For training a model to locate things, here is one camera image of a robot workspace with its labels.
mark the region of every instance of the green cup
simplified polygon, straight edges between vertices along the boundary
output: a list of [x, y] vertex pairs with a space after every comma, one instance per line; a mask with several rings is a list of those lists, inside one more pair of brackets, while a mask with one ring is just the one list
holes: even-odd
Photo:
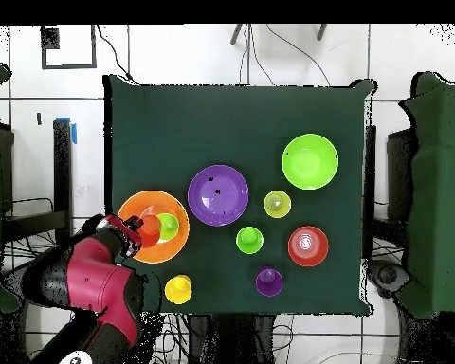
[[157, 216], [160, 221], [160, 240], [167, 242], [178, 233], [178, 219], [171, 213], [159, 213]]
[[291, 184], [302, 190], [325, 186], [336, 175], [337, 167], [337, 150], [324, 136], [297, 136], [283, 151], [283, 174]]
[[263, 235], [255, 227], [243, 227], [236, 236], [236, 246], [245, 254], [254, 254], [263, 245]]

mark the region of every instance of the lime green bowl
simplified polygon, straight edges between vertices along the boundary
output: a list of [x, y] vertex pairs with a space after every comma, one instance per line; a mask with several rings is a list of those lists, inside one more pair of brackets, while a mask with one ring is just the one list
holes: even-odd
[[254, 254], [263, 245], [263, 235], [255, 227], [243, 227], [236, 236], [236, 246], [245, 254]]
[[318, 134], [297, 136], [283, 151], [283, 174], [291, 184], [302, 190], [325, 186], [336, 175], [337, 167], [336, 147]]

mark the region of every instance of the chair leg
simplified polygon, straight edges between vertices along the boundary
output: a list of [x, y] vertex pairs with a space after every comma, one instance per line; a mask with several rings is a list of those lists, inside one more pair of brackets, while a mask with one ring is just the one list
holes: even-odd
[[320, 25], [320, 30], [318, 31], [318, 35], [317, 35], [317, 40], [318, 41], [322, 40], [323, 32], [325, 32], [326, 28], [327, 28], [327, 24], [321, 24]]
[[231, 44], [234, 45], [236, 43], [236, 39], [238, 39], [239, 32], [243, 24], [236, 24], [236, 28], [234, 29], [234, 33], [232, 34]]

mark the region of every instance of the purple bowl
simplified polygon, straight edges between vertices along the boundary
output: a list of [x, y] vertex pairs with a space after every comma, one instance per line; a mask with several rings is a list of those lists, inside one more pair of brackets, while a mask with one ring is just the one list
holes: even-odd
[[220, 227], [238, 219], [247, 206], [247, 183], [235, 169], [212, 165], [199, 172], [187, 194], [192, 213], [207, 225]]
[[269, 298], [278, 295], [283, 288], [283, 278], [280, 272], [270, 265], [263, 266], [256, 277], [256, 289]]

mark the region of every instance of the white floor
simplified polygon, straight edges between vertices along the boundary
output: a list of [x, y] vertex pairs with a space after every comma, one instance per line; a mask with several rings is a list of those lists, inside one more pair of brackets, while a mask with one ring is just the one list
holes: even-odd
[[[240, 61], [246, 49], [243, 32], [236, 45], [229, 43], [234, 27], [101, 26], [101, 30], [117, 50], [119, 63], [137, 82], [234, 84], [240, 81]], [[433, 25], [329, 24], [319, 42], [319, 24], [270, 27], [316, 59], [332, 86], [368, 77], [377, 81], [372, 104], [377, 126], [375, 199], [387, 202], [385, 138], [410, 126], [397, 102], [410, 95], [411, 78], [419, 71], [436, 71], [455, 82], [455, 35]], [[88, 63], [88, 35], [89, 27], [60, 26], [62, 48], [49, 50], [47, 58], [64, 64]], [[253, 37], [258, 60], [275, 84], [327, 85], [310, 59], [266, 25], [253, 25]], [[0, 63], [12, 71], [9, 83], [0, 86], [0, 119], [11, 124], [15, 133], [14, 199], [53, 197], [52, 120], [69, 117], [78, 128], [78, 141], [73, 145], [75, 227], [83, 218], [104, 212], [101, 75], [122, 74], [112, 49], [98, 32], [97, 59], [97, 69], [43, 70], [39, 27], [0, 27]], [[242, 83], [246, 83], [246, 57]], [[270, 85], [253, 54], [250, 83]], [[37, 113], [42, 125], [38, 125]], [[44, 202], [23, 203], [17, 204], [15, 213], [47, 208]], [[376, 214], [385, 216], [386, 207], [376, 206]], [[33, 242], [44, 240], [34, 238]], [[24, 260], [7, 259], [6, 268]], [[394, 305], [380, 299], [370, 284], [367, 298], [374, 307], [368, 318], [295, 316], [293, 342], [275, 353], [277, 364], [394, 364], [391, 357], [397, 355], [399, 332]], [[291, 318], [279, 316], [277, 324], [290, 324]], [[60, 309], [31, 307], [27, 315], [31, 355], [69, 319], [69, 312]], [[275, 329], [275, 348], [288, 342], [287, 332], [284, 327]], [[172, 345], [169, 341], [166, 349]], [[172, 362], [177, 358], [177, 351], [169, 356]]]

